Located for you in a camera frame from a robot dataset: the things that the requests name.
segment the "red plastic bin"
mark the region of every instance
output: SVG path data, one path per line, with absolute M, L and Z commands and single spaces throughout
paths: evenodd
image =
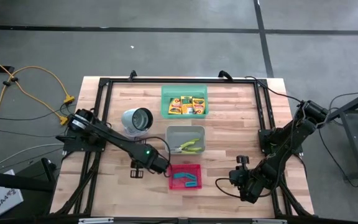
M 203 188 L 201 182 L 201 166 L 199 164 L 178 164 L 171 165 L 172 168 L 168 169 L 169 171 L 169 189 L 171 190 L 194 190 Z M 174 179 L 173 175 L 179 172 L 193 174 L 197 177 L 197 186 L 196 187 L 185 187 L 185 183 L 192 181 L 186 177 Z

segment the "cylindrical container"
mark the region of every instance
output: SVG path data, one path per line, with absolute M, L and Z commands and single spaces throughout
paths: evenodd
M 153 124 L 153 115 L 146 108 L 135 108 L 124 112 L 121 117 L 125 132 L 130 137 L 145 134 Z

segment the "concrete floor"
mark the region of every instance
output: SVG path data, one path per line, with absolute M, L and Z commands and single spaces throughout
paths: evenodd
M 260 0 L 266 29 L 358 30 L 358 1 Z M 258 28 L 252 0 L 99 0 L 2 1 L 0 23 L 55 26 Z M 358 35 L 267 35 L 274 76 L 287 92 L 327 106 L 336 95 L 358 91 Z M 0 62 L 21 68 L 39 65 L 55 72 L 78 96 L 85 75 L 183 75 L 266 77 L 259 34 L 189 34 L 136 32 L 34 32 L 0 30 Z M 64 94 L 51 76 L 37 70 L 18 76 L 30 93 L 58 108 Z M 2 81 L 7 75 L 0 74 Z M 336 106 L 349 101 L 341 98 Z M 295 112 L 295 102 L 290 102 Z M 5 95 L 0 117 L 32 118 L 48 113 L 15 86 Z M 49 136 L 63 131 L 53 115 L 37 121 L 0 121 L 0 128 Z M 355 161 L 344 131 L 322 130 L 326 144 L 346 172 Z M 58 143 L 0 133 L 0 160 L 38 144 Z M 5 166 L 54 148 L 28 152 Z M 318 133 L 303 144 L 315 213 L 324 218 L 358 221 L 358 188 L 342 180 Z M 60 152 L 48 155 L 60 163 Z M 14 166 L 19 171 L 24 162 Z

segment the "green plastic bin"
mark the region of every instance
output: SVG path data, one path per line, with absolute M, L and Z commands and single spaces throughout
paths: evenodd
M 171 98 L 192 96 L 205 99 L 204 114 L 168 114 Z M 161 87 L 161 115 L 167 119 L 194 119 L 205 118 L 208 114 L 208 92 L 206 85 L 163 85 Z

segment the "white cable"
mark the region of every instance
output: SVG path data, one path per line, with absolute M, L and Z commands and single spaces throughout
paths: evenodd
M 39 147 L 47 147 L 47 146 L 62 146 L 62 145 L 64 145 L 64 144 L 62 144 L 62 143 L 44 144 L 44 145 L 39 145 L 39 146 L 33 146 L 33 147 L 28 148 L 28 149 L 23 149 L 23 150 L 21 150 L 20 152 L 17 152 L 17 153 L 15 153 L 15 154 L 9 156 L 8 158 L 4 159 L 3 161 L 0 162 L 0 164 L 3 163 L 3 162 L 5 162 L 5 161 L 7 161 L 8 159 L 10 159 L 10 158 L 16 156 L 16 155 L 22 153 L 22 152 L 26 152 L 26 151 L 31 150 L 31 149 L 37 149 L 37 148 L 39 148 Z

